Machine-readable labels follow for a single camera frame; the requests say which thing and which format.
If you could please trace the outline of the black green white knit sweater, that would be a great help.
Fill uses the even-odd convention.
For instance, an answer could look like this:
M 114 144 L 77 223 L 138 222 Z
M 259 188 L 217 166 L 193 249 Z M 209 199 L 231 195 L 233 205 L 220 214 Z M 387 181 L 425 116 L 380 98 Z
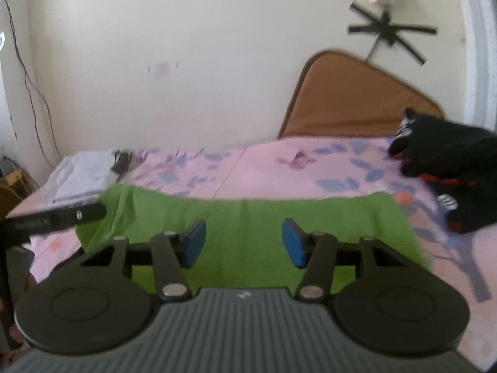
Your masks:
M 158 233 L 182 233 L 206 222 L 206 242 L 185 271 L 193 290 L 206 287 L 297 288 L 303 272 L 293 267 L 281 227 L 293 219 L 304 231 L 322 231 L 340 242 L 376 237 L 424 268 L 429 266 L 401 207 L 385 193 L 319 200 L 203 200 L 166 196 L 116 184 L 100 196 L 106 217 L 76 229 L 88 252 L 114 236 L 148 242 Z

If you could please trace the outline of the black red patterned folded garment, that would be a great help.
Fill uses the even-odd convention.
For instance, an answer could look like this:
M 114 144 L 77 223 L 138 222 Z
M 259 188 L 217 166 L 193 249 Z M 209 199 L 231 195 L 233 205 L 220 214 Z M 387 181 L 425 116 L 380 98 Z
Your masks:
M 405 109 L 387 150 L 401 173 L 435 192 L 449 230 L 472 233 L 496 224 L 496 134 Z

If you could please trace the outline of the folded grey white t-shirt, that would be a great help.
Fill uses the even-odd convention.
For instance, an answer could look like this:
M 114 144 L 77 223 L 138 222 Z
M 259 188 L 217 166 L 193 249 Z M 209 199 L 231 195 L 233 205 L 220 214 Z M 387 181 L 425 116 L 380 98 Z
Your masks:
M 96 200 L 128 171 L 132 152 L 83 151 L 64 158 L 41 189 L 40 209 Z

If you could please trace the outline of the black tape cross on wall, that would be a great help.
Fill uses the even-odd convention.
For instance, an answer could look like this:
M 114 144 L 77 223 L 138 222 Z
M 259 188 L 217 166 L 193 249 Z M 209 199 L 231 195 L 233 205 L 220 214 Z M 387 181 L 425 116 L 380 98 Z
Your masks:
M 349 35 L 365 34 L 374 35 L 376 37 L 375 43 L 373 44 L 366 61 L 369 60 L 376 50 L 376 46 L 382 41 L 389 48 L 392 48 L 396 44 L 400 45 L 420 66 L 426 64 L 426 57 L 402 37 L 401 33 L 408 32 L 436 36 L 438 35 L 437 28 L 432 26 L 394 24 L 388 8 L 385 8 L 381 11 L 380 15 L 377 15 L 355 1 L 349 5 L 349 10 L 360 16 L 366 22 L 364 25 L 349 25 L 347 33 Z

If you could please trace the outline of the pink floral bed sheet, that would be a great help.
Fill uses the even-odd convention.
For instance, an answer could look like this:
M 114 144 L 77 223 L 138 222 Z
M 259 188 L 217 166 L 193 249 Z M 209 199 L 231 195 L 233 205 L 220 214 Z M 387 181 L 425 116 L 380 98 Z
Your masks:
M 467 299 L 461 354 L 486 370 L 496 360 L 496 229 L 446 230 L 444 206 L 402 175 L 385 138 L 291 137 L 244 149 L 135 152 L 125 184 L 203 199 L 322 199 L 384 192 L 400 207 L 432 271 Z

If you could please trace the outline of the brown cushion pad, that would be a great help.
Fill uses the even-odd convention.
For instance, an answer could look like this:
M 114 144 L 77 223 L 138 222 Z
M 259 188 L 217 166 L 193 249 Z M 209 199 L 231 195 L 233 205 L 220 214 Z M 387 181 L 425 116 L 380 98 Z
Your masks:
M 320 51 L 301 71 L 278 137 L 390 137 L 408 107 L 445 117 L 438 103 L 402 79 L 346 51 Z

